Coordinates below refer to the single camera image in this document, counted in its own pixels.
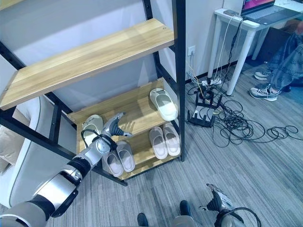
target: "laptop screen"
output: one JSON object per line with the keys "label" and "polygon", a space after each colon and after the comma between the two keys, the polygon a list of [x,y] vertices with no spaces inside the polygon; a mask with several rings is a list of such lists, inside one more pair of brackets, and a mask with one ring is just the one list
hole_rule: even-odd
{"label": "laptop screen", "polygon": [[275,0],[244,0],[243,10],[252,9],[257,6],[261,6],[263,4],[274,3]]}

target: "phone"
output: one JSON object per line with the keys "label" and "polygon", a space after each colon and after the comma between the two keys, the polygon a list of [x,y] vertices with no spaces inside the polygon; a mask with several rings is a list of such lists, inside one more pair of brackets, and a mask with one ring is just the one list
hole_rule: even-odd
{"label": "phone", "polygon": [[224,11],[223,13],[226,14],[226,15],[228,15],[228,16],[231,16],[231,17],[239,14],[238,12],[233,11],[231,9],[228,9],[228,10]]}

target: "jeans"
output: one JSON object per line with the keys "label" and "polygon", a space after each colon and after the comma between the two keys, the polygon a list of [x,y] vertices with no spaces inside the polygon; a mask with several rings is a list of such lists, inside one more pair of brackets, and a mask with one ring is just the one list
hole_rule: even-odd
{"label": "jeans", "polygon": [[295,79],[303,78],[303,35],[292,34],[268,63],[272,88],[282,89]]}

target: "gray carpet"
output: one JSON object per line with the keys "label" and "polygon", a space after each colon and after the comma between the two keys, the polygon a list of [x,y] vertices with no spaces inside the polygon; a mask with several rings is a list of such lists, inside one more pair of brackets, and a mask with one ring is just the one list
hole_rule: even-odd
{"label": "gray carpet", "polygon": [[[230,98],[240,101],[245,117],[266,128],[295,125],[300,131],[296,136],[303,138],[303,89],[283,93],[275,102],[253,99],[247,90],[259,83],[252,76],[256,69],[246,63],[234,97],[224,97],[223,101]],[[187,96],[186,109],[193,110],[194,98]],[[214,139],[218,144],[226,143],[216,130]],[[135,226],[137,214],[144,212],[151,226],[166,227],[179,215],[180,201],[188,200],[196,225],[211,227],[217,213],[201,211],[198,207],[206,206],[212,199],[206,183],[214,183],[236,207],[254,210],[263,226],[301,227],[302,146],[302,141],[287,138],[265,144],[243,142],[218,148],[212,141],[212,129],[187,124],[184,163],[169,162],[128,180],[128,187],[90,173],[68,211],[60,218],[51,218],[47,226]],[[243,211],[239,214],[248,227],[256,226],[251,214]]]}

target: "laptop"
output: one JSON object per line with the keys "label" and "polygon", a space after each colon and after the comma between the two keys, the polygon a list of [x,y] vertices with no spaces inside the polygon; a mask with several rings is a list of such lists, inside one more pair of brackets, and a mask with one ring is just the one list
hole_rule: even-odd
{"label": "laptop", "polygon": [[275,0],[244,0],[241,16],[258,24],[270,25],[301,14],[300,12],[275,6],[274,3]]}

